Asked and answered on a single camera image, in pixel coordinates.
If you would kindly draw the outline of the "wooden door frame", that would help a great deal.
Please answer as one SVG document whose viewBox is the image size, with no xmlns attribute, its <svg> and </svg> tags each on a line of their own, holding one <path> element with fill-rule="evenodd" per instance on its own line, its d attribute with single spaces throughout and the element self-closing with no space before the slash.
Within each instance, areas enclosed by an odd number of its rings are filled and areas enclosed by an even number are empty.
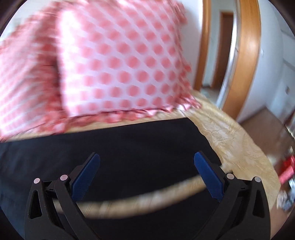
<svg viewBox="0 0 295 240">
<path fill-rule="evenodd" d="M 258 64 L 261 45 L 261 15 L 258 1 L 238 1 L 240 17 L 237 28 L 238 43 L 234 49 L 233 74 L 226 87 L 227 93 L 222 110 L 237 119 L 246 101 Z M 202 1 L 202 28 L 200 34 L 199 59 L 194 79 L 194 89 L 200 90 L 209 47 L 211 27 L 211 1 Z"/>
</svg>

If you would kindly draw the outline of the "yellow patterned bed sheet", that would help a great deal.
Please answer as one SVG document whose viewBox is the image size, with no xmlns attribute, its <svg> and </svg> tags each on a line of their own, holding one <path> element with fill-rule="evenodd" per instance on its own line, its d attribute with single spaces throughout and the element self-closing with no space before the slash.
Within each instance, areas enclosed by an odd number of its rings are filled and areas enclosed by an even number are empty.
<svg viewBox="0 0 295 240">
<path fill-rule="evenodd" d="M 270 160 L 254 143 L 248 133 L 226 113 L 215 107 L 201 93 L 192 95 L 202 104 L 201 109 L 194 107 L 187 111 L 173 109 L 170 112 L 158 111 L 153 116 L 136 120 L 124 120 L 117 123 L 105 123 L 87 117 L 78 117 L 70 121 L 67 133 L 79 133 L 94 129 L 114 128 L 118 126 L 138 126 L 141 123 L 166 123 L 172 119 L 187 117 L 208 140 L 212 149 L 221 160 L 225 171 L 232 170 L 236 176 L 251 179 L 260 176 L 266 187 L 266 196 L 270 208 L 270 235 L 274 236 L 282 223 L 277 219 L 275 201 L 280 189 L 279 178 Z M 91 201 L 81 203 L 82 213 L 89 218 L 99 217 L 135 217 L 145 213 L 154 213 L 164 207 L 186 200 L 194 193 L 204 190 L 205 185 L 199 176 L 188 177 L 176 184 L 169 184 L 159 190 L 147 191 L 123 200 L 107 200 L 101 203 Z"/>
</svg>

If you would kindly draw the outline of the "red object on floor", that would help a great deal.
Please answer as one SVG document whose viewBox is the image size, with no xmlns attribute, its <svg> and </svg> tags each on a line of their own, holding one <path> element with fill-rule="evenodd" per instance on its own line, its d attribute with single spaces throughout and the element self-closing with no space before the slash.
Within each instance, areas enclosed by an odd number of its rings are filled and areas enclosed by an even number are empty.
<svg viewBox="0 0 295 240">
<path fill-rule="evenodd" d="M 294 155 L 290 155 L 282 162 L 282 168 L 279 174 L 279 181 L 284 184 L 294 175 Z"/>
</svg>

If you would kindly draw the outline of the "black pants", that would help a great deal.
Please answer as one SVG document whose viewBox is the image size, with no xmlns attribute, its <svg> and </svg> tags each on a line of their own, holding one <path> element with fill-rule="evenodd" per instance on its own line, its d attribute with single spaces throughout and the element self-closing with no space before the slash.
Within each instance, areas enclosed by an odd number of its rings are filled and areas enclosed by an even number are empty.
<svg viewBox="0 0 295 240">
<path fill-rule="evenodd" d="M 35 178 L 69 174 L 95 152 L 100 168 L 83 202 L 122 200 L 197 176 L 194 155 L 218 155 L 187 118 L 1 143 L 1 209 L 23 234 L 25 207 Z M 191 239 L 218 201 L 201 191 L 146 215 L 88 220 L 102 239 Z"/>
</svg>

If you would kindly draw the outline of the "right pink polka dot pillow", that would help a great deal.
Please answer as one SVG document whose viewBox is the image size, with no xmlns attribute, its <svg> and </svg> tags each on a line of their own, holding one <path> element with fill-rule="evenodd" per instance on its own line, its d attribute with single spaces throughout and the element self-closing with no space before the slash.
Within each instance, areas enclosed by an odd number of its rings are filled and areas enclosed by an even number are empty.
<svg viewBox="0 0 295 240">
<path fill-rule="evenodd" d="M 1 42 L 1 139 L 201 105 L 179 1 L 52 1 Z"/>
</svg>

